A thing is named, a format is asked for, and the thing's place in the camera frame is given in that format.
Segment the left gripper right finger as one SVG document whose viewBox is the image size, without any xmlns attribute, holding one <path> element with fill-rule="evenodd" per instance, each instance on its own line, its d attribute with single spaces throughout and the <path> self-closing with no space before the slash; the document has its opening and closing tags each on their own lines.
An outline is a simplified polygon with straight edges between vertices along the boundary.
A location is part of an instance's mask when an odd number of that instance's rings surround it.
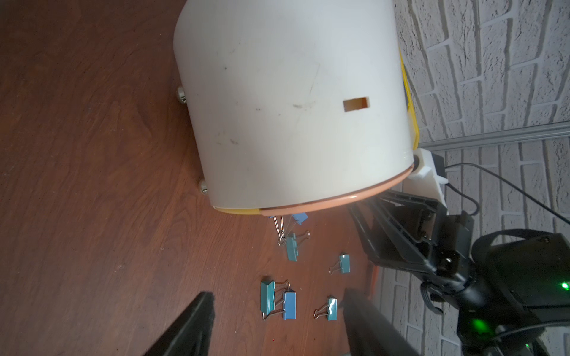
<svg viewBox="0 0 570 356">
<path fill-rule="evenodd" d="M 345 289 L 342 308 L 352 356 L 419 355 L 359 290 Z"/>
</svg>

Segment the round white drawer cabinet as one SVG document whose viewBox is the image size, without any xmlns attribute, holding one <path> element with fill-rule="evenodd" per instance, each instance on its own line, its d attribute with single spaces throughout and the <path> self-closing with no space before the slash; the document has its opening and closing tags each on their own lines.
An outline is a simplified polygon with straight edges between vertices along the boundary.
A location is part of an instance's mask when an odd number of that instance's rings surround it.
<svg viewBox="0 0 570 356">
<path fill-rule="evenodd" d="M 414 164 L 392 1 L 187 1 L 174 52 L 213 207 L 324 200 Z"/>
</svg>

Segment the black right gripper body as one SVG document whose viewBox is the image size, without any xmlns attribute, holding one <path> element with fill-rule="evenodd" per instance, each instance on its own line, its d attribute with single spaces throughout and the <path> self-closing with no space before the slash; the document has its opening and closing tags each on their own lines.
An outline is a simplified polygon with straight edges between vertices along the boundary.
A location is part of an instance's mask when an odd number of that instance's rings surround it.
<svg viewBox="0 0 570 356">
<path fill-rule="evenodd" d="M 385 191 L 348 206 L 369 260 L 432 285 L 467 285 L 474 219 L 439 200 Z"/>
</svg>

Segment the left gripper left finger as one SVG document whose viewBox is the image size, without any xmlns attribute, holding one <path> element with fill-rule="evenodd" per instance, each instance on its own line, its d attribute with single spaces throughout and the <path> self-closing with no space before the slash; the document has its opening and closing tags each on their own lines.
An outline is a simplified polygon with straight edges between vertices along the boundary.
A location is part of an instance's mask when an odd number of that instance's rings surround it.
<svg viewBox="0 0 570 356">
<path fill-rule="evenodd" d="M 201 292 L 145 355 L 208 355 L 215 320 L 215 297 Z"/>
</svg>

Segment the orange top drawer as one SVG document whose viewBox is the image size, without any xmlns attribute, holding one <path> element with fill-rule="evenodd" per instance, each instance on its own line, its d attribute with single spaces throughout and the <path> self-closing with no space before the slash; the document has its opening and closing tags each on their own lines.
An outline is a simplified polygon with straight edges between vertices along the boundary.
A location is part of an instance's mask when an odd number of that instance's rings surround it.
<svg viewBox="0 0 570 356">
<path fill-rule="evenodd" d="M 381 182 L 378 185 L 374 185 L 369 188 L 352 192 L 350 194 L 331 197 L 324 200 L 302 203 L 293 206 L 284 206 L 272 209 L 261 209 L 260 215 L 265 217 L 270 217 L 270 216 L 309 213 L 325 209 L 332 209 L 339 206 L 345 206 L 350 203 L 356 203 L 365 200 L 367 198 L 373 197 L 377 194 L 389 190 L 390 188 L 393 188 L 395 185 L 398 185 L 411 174 L 413 168 L 414 165 L 411 165 L 409 168 L 404 170 L 402 173 L 396 175 L 394 178 L 391 178 L 385 182 Z"/>
</svg>

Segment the yellow drawer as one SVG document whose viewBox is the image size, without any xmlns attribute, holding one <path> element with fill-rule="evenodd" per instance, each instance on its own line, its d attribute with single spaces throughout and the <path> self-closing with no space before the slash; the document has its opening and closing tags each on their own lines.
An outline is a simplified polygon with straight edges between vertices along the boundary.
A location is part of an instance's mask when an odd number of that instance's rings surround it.
<svg viewBox="0 0 570 356">
<path fill-rule="evenodd" d="M 261 211 L 259 209 L 222 209 L 219 207 L 215 207 L 215 210 L 225 214 L 234 214 L 234 215 L 246 215 L 246 216 L 261 215 Z"/>
</svg>

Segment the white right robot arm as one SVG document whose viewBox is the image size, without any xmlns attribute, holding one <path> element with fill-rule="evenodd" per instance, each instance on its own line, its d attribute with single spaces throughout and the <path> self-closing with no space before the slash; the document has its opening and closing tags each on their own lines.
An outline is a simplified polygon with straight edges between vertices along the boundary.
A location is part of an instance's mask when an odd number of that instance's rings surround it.
<svg viewBox="0 0 570 356">
<path fill-rule="evenodd" d="M 438 200 L 386 191 L 348 207 L 376 266 L 412 274 L 425 306 L 458 313 L 465 355 L 529 355 L 550 327 L 569 324 L 569 242 L 506 229 L 473 239 L 474 219 Z"/>
</svg>

